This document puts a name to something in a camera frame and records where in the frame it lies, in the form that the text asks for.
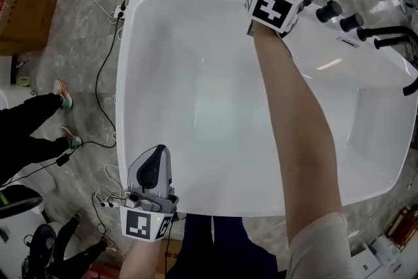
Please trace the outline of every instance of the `shoe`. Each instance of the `shoe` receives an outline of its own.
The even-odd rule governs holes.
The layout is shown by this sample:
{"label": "shoe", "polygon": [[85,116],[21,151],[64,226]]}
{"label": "shoe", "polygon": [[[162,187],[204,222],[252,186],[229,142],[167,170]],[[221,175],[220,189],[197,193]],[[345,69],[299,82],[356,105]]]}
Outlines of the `shoe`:
{"label": "shoe", "polygon": [[80,212],[74,214],[74,219],[78,221],[77,227],[81,227],[83,225],[83,215]]}
{"label": "shoe", "polygon": [[61,130],[61,137],[65,137],[69,140],[70,149],[76,149],[77,147],[83,144],[81,138],[71,133],[70,129],[68,129],[64,125],[62,125],[59,129]]}
{"label": "shoe", "polygon": [[118,246],[106,235],[103,235],[103,237],[100,240],[107,244],[106,250],[112,250],[113,252],[119,251]]}
{"label": "shoe", "polygon": [[59,95],[63,98],[63,103],[60,109],[68,110],[72,107],[72,98],[67,91],[67,87],[63,80],[55,79],[54,80],[54,90],[53,93]]}

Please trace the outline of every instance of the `forearm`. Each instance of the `forearm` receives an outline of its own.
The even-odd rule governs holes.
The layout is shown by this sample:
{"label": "forearm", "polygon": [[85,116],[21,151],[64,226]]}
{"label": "forearm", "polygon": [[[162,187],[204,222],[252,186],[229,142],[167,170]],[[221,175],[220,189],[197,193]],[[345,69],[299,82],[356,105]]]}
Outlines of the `forearm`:
{"label": "forearm", "polygon": [[341,209],[334,141],[325,115],[275,32],[254,23],[285,194],[289,241],[312,221]]}
{"label": "forearm", "polygon": [[153,279],[157,270],[161,241],[133,244],[123,262],[120,279]]}

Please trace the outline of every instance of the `faucet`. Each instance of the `faucet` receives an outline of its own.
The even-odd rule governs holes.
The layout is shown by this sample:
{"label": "faucet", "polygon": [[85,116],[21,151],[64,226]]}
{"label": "faucet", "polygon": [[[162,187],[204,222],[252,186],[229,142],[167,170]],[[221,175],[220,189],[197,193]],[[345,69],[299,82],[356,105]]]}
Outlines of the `faucet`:
{"label": "faucet", "polygon": [[[401,25],[391,26],[391,27],[382,27],[382,28],[362,28],[357,29],[357,36],[361,41],[365,41],[368,37],[378,36],[378,35],[388,35],[388,34],[402,34],[407,36],[395,37],[385,40],[375,40],[374,45],[377,49],[381,46],[390,46],[394,44],[408,43],[411,38],[418,45],[418,35],[415,32]],[[413,81],[412,84],[404,87],[402,89],[405,96],[414,94],[418,91],[418,77]]]}

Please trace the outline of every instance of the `bathtub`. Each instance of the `bathtub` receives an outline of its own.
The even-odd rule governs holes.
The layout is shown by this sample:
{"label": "bathtub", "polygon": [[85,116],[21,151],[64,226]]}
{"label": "bathtub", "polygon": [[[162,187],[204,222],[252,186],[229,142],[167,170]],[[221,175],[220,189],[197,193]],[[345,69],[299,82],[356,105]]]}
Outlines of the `bathtub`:
{"label": "bathtub", "polygon": [[[171,152],[178,210],[284,215],[279,159],[245,0],[130,0],[116,88],[118,161]],[[305,8],[284,39],[334,137],[343,205],[389,191],[412,136],[418,72]]]}

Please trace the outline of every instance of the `sleeve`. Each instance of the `sleeve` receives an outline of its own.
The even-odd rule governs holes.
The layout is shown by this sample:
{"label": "sleeve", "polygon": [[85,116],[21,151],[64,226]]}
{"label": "sleeve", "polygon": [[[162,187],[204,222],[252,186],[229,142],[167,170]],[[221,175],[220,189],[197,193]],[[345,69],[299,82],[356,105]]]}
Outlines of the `sleeve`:
{"label": "sleeve", "polygon": [[331,213],[312,222],[292,240],[286,279],[354,279],[346,220]]}

